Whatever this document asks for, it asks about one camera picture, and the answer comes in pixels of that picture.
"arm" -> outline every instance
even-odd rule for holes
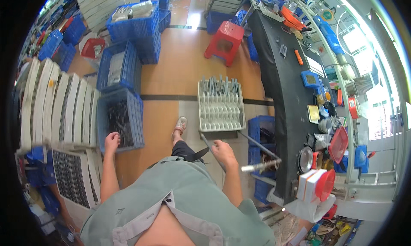
[[[218,161],[223,162],[227,171],[224,180],[223,192],[230,202],[238,207],[243,201],[243,191],[241,190],[240,175],[238,172],[238,162],[235,159],[233,149],[228,143],[221,140],[214,141],[216,146],[212,146],[213,154]]]
[[[114,153],[116,152],[119,144],[120,137],[117,132],[110,133],[106,137],[104,144],[106,152],[104,154],[103,175],[100,185],[101,203],[105,202],[115,192],[120,191],[117,181],[116,168],[114,166]]]

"leg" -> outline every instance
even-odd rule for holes
[[[180,117],[171,135],[173,140],[173,150],[171,152],[172,156],[188,156],[195,154],[195,152],[187,145],[187,143],[181,138],[187,125],[187,119],[185,117]]]

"black strap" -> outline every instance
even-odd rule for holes
[[[194,154],[184,156],[184,160],[188,161],[188,162],[196,161],[196,160],[200,159],[202,156],[204,156],[207,152],[208,152],[208,147],[204,148],[203,150],[198,151]]]

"person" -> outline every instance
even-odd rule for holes
[[[120,190],[114,153],[118,133],[105,140],[101,203],[90,210],[80,231],[86,246],[273,246],[273,231],[261,221],[251,199],[243,199],[238,162],[231,147],[214,141],[215,158],[226,167],[223,189],[181,138],[187,119],[172,132],[171,156],[150,166]]]

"metal bowl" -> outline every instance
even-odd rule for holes
[[[298,156],[298,167],[303,173],[308,172],[311,169],[314,157],[312,156],[312,150],[309,146],[301,149]]]

